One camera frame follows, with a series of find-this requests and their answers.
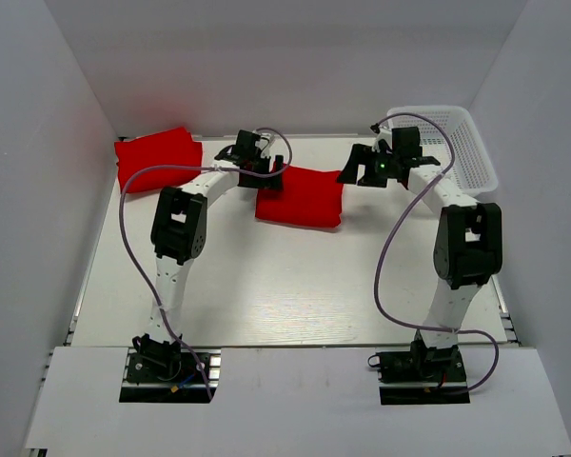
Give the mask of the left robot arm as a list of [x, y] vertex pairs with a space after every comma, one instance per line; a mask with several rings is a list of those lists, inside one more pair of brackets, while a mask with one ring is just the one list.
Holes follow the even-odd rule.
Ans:
[[240, 130], [235, 143], [221, 149], [210, 165], [182, 185], [168, 185], [159, 194], [151, 227], [156, 275], [147, 330], [134, 343], [144, 361], [172, 377], [181, 360], [181, 314], [187, 278], [207, 241], [209, 208], [236, 187], [282, 190], [282, 174], [291, 158], [270, 154], [273, 128]]

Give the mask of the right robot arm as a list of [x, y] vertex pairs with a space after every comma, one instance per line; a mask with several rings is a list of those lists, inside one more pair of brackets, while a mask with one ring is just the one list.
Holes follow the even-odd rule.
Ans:
[[502, 267], [501, 209], [479, 203], [449, 178], [449, 167], [424, 155], [418, 128], [371, 129], [374, 143], [353, 145], [337, 181], [384, 188], [394, 180], [437, 216], [432, 258], [439, 282], [426, 319], [415, 328], [411, 352], [418, 369], [451, 365], [473, 298]]

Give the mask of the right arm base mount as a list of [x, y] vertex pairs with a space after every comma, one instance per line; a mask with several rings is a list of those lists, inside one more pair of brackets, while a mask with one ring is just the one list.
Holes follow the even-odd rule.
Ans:
[[438, 406], [470, 403], [463, 358], [416, 368], [410, 350], [376, 352], [367, 359], [378, 372], [382, 406]]

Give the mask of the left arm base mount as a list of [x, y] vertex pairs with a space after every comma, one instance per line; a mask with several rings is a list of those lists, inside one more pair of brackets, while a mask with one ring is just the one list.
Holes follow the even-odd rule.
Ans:
[[206, 383], [201, 370], [187, 351], [170, 368], [160, 367], [131, 349], [120, 388], [121, 404], [206, 405]]

